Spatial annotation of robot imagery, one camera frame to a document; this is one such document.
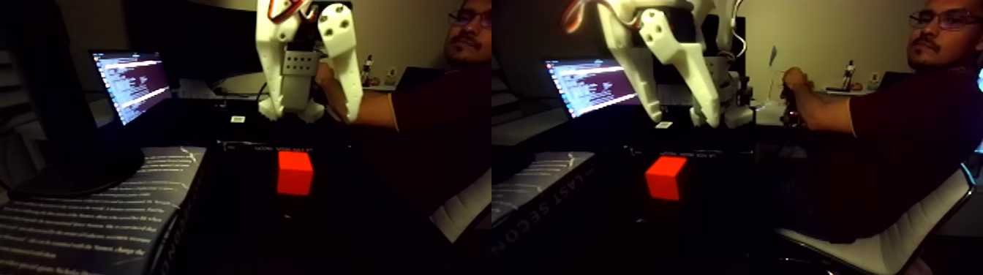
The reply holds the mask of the person's right hand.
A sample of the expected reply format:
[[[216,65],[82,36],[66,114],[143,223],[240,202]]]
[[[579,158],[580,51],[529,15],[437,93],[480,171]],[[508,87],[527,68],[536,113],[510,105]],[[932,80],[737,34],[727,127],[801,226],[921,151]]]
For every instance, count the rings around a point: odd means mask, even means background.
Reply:
[[[797,67],[786,69],[785,74],[783,75],[783,85],[791,91],[812,91],[811,80],[807,78],[805,72],[801,71],[801,69]]]

